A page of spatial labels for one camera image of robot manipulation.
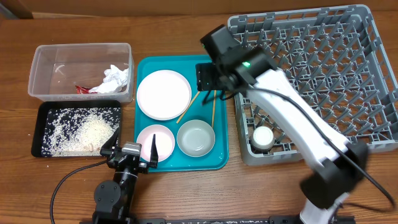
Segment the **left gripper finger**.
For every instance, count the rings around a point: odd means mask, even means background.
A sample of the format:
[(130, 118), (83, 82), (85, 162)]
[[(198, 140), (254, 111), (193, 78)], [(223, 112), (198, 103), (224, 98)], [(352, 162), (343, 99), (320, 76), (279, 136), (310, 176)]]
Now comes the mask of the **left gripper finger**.
[(117, 128), (112, 136), (101, 146), (99, 153), (102, 156), (111, 156), (113, 154), (114, 148), (118, 146), (119, 136), (120, 130)]
[(149, 167), (157, 168), (158, 161), (159, 161), (159, 156), (158, 156), (157, 147), (156, 147), (155, 134), (153, 134), (152, 145), (151, 145), (151, 150), (150, 150)]

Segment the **wooden chopstick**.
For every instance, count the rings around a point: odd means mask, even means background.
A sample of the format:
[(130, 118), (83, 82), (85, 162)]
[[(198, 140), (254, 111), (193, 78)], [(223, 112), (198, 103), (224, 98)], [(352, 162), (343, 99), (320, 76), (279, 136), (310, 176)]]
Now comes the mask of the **wooden chopstick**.
[(190, 103), (188, 104), (188, 107), (185, 109), (185, 111), (180, 115), (180, 117), (178, 118), (178, 120), (176, 121), (176, 123), (178, 124), (182, 118), (185, 116), (186, 112), (189, 110), (189, 108), (191, 107), (191, 105), (193, 104), (193, 102), (196, 100), (196, 98), (199, 96), (201, 92), (198, 91), (195, 96), (191, 99)]
[(213, 107), (212, 107), (212, 116), (211, 116), (211, 127), (214, 129), (215, 123), (215, 109), (216, 109), (216, 99), (217, 99), (217, 91), (213, 92)]

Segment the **pink bowl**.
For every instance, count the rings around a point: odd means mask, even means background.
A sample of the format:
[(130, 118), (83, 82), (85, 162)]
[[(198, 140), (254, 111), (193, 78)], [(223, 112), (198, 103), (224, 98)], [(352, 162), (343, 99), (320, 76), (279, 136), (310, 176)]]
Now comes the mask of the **pink bowl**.
[(142, 145), (141, 158), (149, 162), (153, 135), (158, 153), (158, 161), (166, 160), (173, 153), (175, 138), (171, 130), (163, 125), (153, 124), (144, 128), (138, 135), (136, 142)]

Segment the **rice grains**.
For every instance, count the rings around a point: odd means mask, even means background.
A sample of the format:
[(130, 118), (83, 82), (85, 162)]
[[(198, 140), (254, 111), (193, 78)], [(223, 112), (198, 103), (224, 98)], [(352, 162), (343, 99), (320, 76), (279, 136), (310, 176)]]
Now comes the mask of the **rice grains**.
[(120, 121), (120, 107), (51, 109), (45, 122), (41, 156), (98, 156)]

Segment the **grey bowl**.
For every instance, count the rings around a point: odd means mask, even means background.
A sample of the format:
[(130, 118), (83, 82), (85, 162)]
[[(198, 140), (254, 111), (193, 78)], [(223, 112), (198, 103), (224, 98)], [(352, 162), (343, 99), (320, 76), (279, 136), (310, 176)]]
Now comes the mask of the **grey bowl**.
[(184, 123), (177, 133), (177, 145), (190, 157), (207, 155), (215, 145), (215, 132), (206, 122), (193, 119)]

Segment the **large white plate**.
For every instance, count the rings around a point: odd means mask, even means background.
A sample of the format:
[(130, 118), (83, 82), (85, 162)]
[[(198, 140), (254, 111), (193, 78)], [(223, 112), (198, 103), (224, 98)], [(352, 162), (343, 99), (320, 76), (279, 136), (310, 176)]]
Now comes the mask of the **large white plate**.
[(137, 88), (136, 101), (148, 117), (166, 121), (180, 116), (190, 104), (188, 80), (173, 70), (158, 70), (146, 76)]

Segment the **red sauce packet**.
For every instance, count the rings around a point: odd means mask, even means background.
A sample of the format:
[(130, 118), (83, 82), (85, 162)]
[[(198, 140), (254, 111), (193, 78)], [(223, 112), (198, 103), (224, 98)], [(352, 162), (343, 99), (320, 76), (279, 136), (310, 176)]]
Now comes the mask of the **red sauce packet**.
[(90, 93), (89, 88), (85, 88), (85, 87), (78, 86), (78, 85), (76, 85), (75, 88), (76, 88), (76, 92), (78, 94), (89, 94)]

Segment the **white napkin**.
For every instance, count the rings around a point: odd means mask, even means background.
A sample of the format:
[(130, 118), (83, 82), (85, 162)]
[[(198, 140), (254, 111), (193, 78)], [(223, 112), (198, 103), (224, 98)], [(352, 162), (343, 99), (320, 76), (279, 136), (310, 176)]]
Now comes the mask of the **white napkin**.
[(105, 77), (102, 84), (89, 90), (89, 93), (117, 93), (127, 85), (129, 69), (120, 70), (115, 65), (110, 65), (104, 71)]

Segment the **white cup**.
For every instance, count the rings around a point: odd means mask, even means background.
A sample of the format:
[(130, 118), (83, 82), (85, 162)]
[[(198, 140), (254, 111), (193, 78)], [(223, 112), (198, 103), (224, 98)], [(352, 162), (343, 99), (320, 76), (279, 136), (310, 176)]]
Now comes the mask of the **white cup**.
[(266, 126), (256, 128), (251, 136), (251, 146), (259, 151), (269, 151), (274, 143), (274, 133)]

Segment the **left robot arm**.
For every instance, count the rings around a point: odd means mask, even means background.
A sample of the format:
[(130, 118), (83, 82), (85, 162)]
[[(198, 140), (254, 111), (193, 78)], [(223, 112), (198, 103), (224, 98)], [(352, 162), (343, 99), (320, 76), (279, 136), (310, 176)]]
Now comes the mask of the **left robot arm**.
[(55, 223), (53, 206), (55, 197), (62, 184), (73, 174), (92, 167), (107, 164), (114, 169), (112, 180), (100, 183), (94, 192), (96, 203), (93, 212), (93, 223), (138, 223), (135, 216), (130, 215), (130, 206), (138, 174), (147, 174), (150, 168), (157, 168), (159, 156), (156, 147), (156, 135), (151, 137), (150, 159), (141, 161), (142, 145), (136, 142), (127, 142), (123, 147), (116, 145), (119, 137), (117, 129), (113, 135), (101, 146), (100, 154), (106, 159), (95, 164), (83, 166), (71, 171), (57, 184), (50, 200), (50, 221)]

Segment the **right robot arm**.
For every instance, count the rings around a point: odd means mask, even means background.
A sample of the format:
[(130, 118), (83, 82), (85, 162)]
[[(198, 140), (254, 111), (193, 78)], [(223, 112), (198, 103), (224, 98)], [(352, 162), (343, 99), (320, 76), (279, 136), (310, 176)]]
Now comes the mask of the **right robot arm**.
[(246, 95), (282, 128), (313, 171), (300, 183), (307, 200), (299, 215), (287, 217), (290, 223), (354, 223), (336, 214), (363, 179), (391, 204), (379, 213), (396, 209), (392, 195), (366, 172), (368, 145), (352, 143), (314, 112), (263, 48), (243, 47), (223, 24), (200, 42), (215, 71), (197, 75), (198, 89)]

